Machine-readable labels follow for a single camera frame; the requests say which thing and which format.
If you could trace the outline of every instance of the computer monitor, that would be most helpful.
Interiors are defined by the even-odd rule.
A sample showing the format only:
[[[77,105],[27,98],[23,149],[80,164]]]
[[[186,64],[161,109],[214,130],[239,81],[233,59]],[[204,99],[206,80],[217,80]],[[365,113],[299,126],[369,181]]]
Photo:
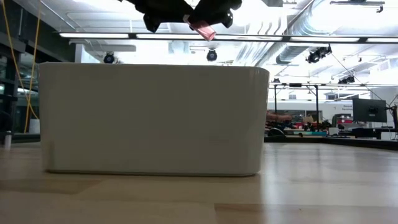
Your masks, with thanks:
[[[353,99],[355,121],[387,122],[385,100]]]

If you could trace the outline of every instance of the pink object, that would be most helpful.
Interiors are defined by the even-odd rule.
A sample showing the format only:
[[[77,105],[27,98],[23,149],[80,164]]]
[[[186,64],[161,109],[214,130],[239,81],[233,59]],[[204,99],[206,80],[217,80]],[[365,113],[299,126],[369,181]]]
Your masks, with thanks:
[[[194,29],[198,34],[200,34],[205,40],[211,41],[216,36],[216,31],[206,22],[200,21],[194,24],[189,23],[189,15],[183,17],[184,22],[186,22],[192,29]]]

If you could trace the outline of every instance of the dome camera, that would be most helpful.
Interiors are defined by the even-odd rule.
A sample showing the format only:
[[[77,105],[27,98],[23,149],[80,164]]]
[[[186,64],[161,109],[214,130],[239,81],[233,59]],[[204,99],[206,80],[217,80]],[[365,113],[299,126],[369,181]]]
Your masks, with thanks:
[[[113,54],[114,54],[113,52],[106,53],[104,57],[104,63],[113,63],[115,61]]]
[[[209,52],[207,53],[207,61],[209,62],[214,62],[217,60],[217,53],[215,49],[210,49]]]

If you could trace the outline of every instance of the yellow cable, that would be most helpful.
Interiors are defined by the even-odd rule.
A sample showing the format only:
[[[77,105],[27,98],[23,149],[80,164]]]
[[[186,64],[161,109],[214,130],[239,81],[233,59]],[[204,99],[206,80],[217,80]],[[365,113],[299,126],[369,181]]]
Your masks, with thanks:
[[[25,119],[25,130],[24,133],[27,131],[27,123],[29,119],[29,108],[32,110],[32,113],[34,113],[32,105],[30,104],[30,97],[32,94],[32,84],[33,84],[33,76],[35,73],[35,63],[36,63],[36,51],[37,51],[37,40],[39,39],[39,29],[40,29],[40,0],[38,0],[38,6],[37,6],[37,27],[36,27],[36,37],[35,37],[35,47],[34,47],[34,53],[33,53],[33,63],[32,63],[32,74],[30,76],[30,83],[29,83],[29,99],[27,100],[27,108],[26,108],[26,119]]]
[[[19,68],[18,68],[18,64],[17,64],[16,57],[15,57],[15,53],[14,53],[14,47],[12,46],[12,40],[11,40],[11,35],[10,35],[10,28],[9,28],[9,25],[8,25],[8,19],[7,19],[7,14],[6,14],[6,5],[5,5],[5,2],[4,2],[4,1],[2,2],[2,11],[3,11],[3,13],[4,13],[4,20],[6,21],[6,29],[7,29],[8,41],[9,41],[9,44],[10,44],[12,59],[13,59],[13,61],[14,61],[14,65],[15,65],[15,68],[16,68],[16,71],[17,71],[19,83],[21,84],[21,87],[22,87],[22,89],[24,90],[24,95],[25,95],[25,97],[26,97],[26,100],[29,101],[29,99],[28,99],[28,97],[27,97],[27,95],[26,95],[26,92],[25,92],[24,84],[23,84],[23,82],[22,82],[22,80],[21,80],[21,75],[20,75],[20,73],[19,73]],[[28,104],[28,106],[31,108],[32,114],[35,116],[35,118],[38,119],[39,117],[38,117],[38,116],[35,114],[35,112],[33,111],[32,105]]]

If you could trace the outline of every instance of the metal pole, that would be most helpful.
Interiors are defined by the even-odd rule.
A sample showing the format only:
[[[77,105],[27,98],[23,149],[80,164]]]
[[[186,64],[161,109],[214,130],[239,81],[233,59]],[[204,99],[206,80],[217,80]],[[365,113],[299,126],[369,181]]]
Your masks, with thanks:
[[[318,98],[318,86],[315,85],[315,98],[317,99],[317,129],[319,132],[319,98]]]
[[[276,87],[277,85],[274,85],[274,92],[275,92],[275,114],[277,114],[277,108],[276,108]]]

